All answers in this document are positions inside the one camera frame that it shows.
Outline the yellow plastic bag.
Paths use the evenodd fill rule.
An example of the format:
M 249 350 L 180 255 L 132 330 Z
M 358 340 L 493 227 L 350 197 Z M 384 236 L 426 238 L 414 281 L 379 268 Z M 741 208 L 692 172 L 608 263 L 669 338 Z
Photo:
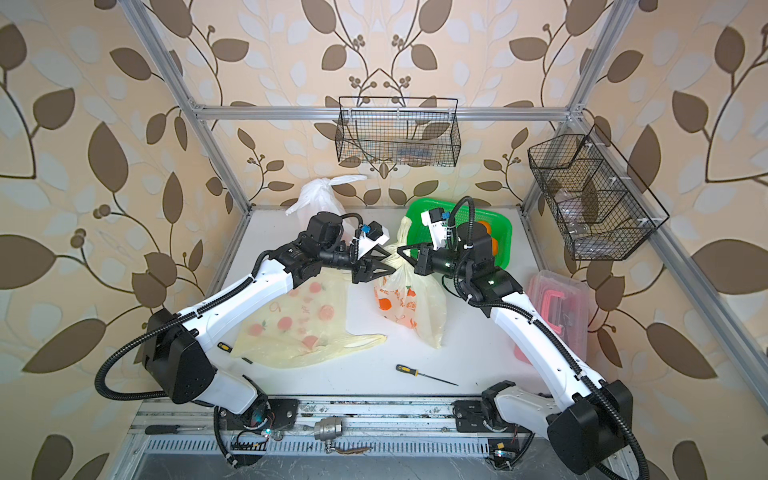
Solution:
M 398 325 L 413 330 L 434 349 L 442 346 L 447 321 L 447 300 L 443 288 L 432 276 L 416 275 L 414 268 L 397 252 L 407 244 L 412 221 L 403 217 L 393 244 L 385 247 L 384 263 L 394 269 L 391 275 L 374 282 L 379 313 Z
M 270 368 L 293 369 L 385 343 L 385 335 L 354 335 L 347 330 L 350 285 L 348 274 L 323 270 L 244 320 L 233 353 Z

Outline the white plastic bag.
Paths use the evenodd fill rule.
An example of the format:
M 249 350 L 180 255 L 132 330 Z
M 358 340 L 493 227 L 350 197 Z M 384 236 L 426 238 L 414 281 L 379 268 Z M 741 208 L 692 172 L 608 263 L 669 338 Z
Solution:
M 353 183 L 365 179 L 366 176 L 357 174 L 312 180 L 301 188 L 297 201 L 286 210 L 286 215 L 296 215 L 302 230 L 308 226 L 310 218 L 319 212 L 343 215 L 346 211 L 337 199 L 333 188 L 351 187 Z

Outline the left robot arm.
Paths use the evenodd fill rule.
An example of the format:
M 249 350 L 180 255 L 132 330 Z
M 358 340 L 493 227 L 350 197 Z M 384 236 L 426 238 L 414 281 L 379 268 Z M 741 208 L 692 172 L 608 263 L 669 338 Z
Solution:
M 232 467 L 239 462 L 224 443 L 221 422 L 227 415 L 245 430 L 270 433 L 276 419 L 268 396 L 247 376 L 235 377 L 215 367 L 209 351 L 259 308 L 295 290 L 325 268 L 347 271 L 353 283 L 367 283 L 393 273 L 385 264 L 389 231 L 380 223 L 358 223 L 345 241 L 347 215 L 321 211 L 312 216 L 297 237 L 262 252 L 252 271 L 241 280 L 196 305 L 171 313 L 162 308 L 149 319 L 146 331 L 110 355 L 94 378 L 96 392 L 113 401 L 169 398 L 175 404 L 192 402 L 213 410 L 213 430 L 219 451 Z M 142 363 L 159 385 L 149 392 L 119 392 L 107 376 L 118 360 L 132 350 L 143 352 Z

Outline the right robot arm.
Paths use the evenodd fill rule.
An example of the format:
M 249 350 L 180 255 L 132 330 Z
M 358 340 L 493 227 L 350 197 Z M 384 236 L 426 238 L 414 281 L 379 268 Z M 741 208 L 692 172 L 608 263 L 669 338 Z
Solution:
M 583 361 L 544 320 L 519 282 L 497 265 L 492 237 L 476 218 L 473 198 L 465 196 L 450 209 L 425 209 L 412 223 L 426 229 L 430 238 L 400 247 L 399 255 L 417 275 L 452 280 L 455 294 L 512 339 L 549 391 L 542 397 L 513 382 L 495 385 L 485 402 L 488 422 L 521 425 L 548 440 L 575 474 L 597 469 L 616 479 L 618 473 L 606 462 L 629 449 L 638 478 L 649 478 L 648 460 L 631 428 L 631 392 L 620 381 L 605 381 Z

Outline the green plastic basket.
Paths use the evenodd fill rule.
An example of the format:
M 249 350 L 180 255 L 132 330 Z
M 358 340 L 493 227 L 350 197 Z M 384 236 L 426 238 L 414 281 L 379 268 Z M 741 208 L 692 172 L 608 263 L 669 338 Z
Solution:
M 442 208 L 445 212 L 449 213 L 453 207 L 454 203 L 431 198 L 422 198 L 414 201 L 406 212 L 406 217 L 412 221 L 407 234 L 407 243 L 417 244 L 431 242 L 429 229 L 423 224 L 421 219 L 421 214 L 423 212 L 435 208 Z M 475 213 L 475 219 L 482 225 L 490 228 L 489 235 L 495 241 L 494 245 L 496 246 L 496 249 L 494 250 L 496 265 L 502 269 L 506 269 L 509 265 L 513 235 L 513 228 L 510 220 L 502 214 L 488 210 L 477 209 Z

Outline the yellow black screwdriver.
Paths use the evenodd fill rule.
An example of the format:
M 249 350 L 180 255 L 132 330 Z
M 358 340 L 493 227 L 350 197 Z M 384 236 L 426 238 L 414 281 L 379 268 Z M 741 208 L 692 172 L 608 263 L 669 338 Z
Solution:
M 447 384 L 447 385 L 458 386 L 458 384 L 455 383 L 455 382 L 451 382 L 451 381 L 448 381 L 448 380 L 445 380 L 445 379 L 442 379 L 442 378 L 438 378 L 438 377 L 435 377 L 435 376 L 432 376 L 432 375 L 428 375 L 426 373 L 421 372 L 420 370 L 408 367 L 408 366 L 403 365 L 403 364 L 397 364 L 395 366 L 395 370 L 400 372 L 400 373 L 408 374 L 408 375 L 411 375 L 411 376 L 414 376 L 414 377 L 423 377 L 423 378 L 427 378 L 427 379 L 430 379 L 430 380 L 441 382 L 441 383 L 444 383 L 444 384 Z

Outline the pink plastic box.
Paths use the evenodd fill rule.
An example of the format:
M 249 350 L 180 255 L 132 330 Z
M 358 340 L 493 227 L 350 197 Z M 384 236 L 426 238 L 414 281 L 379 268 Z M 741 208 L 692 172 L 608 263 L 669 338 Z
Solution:
M 590 290 L 585 283 L 549 270 L 534 275 L 526 290 L 546 323 L 580 358 L 587 355 Z

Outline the small screwdriver left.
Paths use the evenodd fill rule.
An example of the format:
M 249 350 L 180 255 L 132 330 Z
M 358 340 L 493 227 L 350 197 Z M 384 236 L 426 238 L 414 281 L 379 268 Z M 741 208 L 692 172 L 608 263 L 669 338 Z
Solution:
M 217 343 L 217 348 L 222 350 L 222 351 L 224 351 L 224 352 L 226 352 L 227 354 L 232 354 L 233 351 L 234 351 L 233 347 L 231 345 L 225 343 L 225 342 L 218 342 Z M 249 365 L 253 364 L 253 361 L 250 360 L 249 358 L 241 357 L 241 360 L 244 361 L 245 363 L 249 364 Z

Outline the metal cylinder fitting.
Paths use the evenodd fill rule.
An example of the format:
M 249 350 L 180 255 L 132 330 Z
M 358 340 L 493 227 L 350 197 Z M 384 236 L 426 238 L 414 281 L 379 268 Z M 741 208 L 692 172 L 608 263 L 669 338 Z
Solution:
M 314 439 L 321 442 L 332 442 L 343 435 L 344 423 L 341 417 L 331 416 L 318 421 L 313 427 Z

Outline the black handled tool on rail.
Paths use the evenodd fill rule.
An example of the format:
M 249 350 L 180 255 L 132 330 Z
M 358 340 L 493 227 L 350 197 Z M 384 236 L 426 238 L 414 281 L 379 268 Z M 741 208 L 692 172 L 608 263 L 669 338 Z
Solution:
M 181 425 L 149 425 L 144 429 L 144 434 L 153 435 L 177 435 L 177 434 L 200 434 L 207 431 L 205 426 L 181 426 Z

